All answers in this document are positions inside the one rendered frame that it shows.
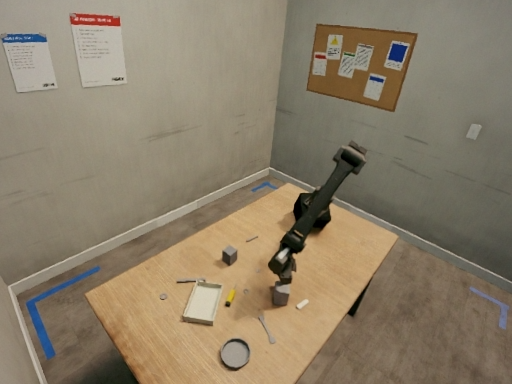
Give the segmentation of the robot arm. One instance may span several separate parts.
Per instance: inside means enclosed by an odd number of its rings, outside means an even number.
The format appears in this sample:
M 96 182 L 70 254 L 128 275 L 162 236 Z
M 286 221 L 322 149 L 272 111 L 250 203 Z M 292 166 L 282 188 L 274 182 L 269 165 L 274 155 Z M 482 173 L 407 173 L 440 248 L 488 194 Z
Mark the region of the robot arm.
M 291 230 L 285 233 L 279 242 L 280 246 L 278 252 L 276 252 L 268 262 L 268 267 L 272 272 L 280 273 L 280 283 L 285 285 L 292 283 L 292 271 L 294 266 L 294 257 L 292 257 L 292 254 L 294 253 L 297 255 L 298 253 L 301 253 L 306 247 L 307 244 L 304 242 L 307 239 L 307 236 L 309 235 L 314 222 L 329 209 L 328 207 L 336 197 L 334 193 L 339 188 L 343 180 L 350 173 L 353 173 L 356 176 L 359 174 L 367 162 L 367 160 L 364 158 L 366 152 L 367 149 L 363 148 L 362 146 L 358 146 L 358 144 L 353 140 L 350 141 L 347 147 L 342 145 L 336 155 L 333 157 L 333 161 L 337 163 L 333 174 L 324 185 L 318 185 L 312 195 L 303 202 L 304 205 L 308 208 L 307 211 L 297 222 L 295 222 Z M 302 234 L 302 236 L 297 234 L 294 230 Z M 291 260 L 288 261 L 288 259 Z

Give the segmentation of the beige open shallow tray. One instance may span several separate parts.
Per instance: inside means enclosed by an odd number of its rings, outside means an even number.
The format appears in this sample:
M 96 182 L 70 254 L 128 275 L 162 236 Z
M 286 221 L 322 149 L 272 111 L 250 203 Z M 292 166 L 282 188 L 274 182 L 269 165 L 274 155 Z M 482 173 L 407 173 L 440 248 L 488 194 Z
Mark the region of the beige open shallow tray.
M 183 315 L 184 320 L 214 325 L 222 290 L 222 284 L 197 280 Z

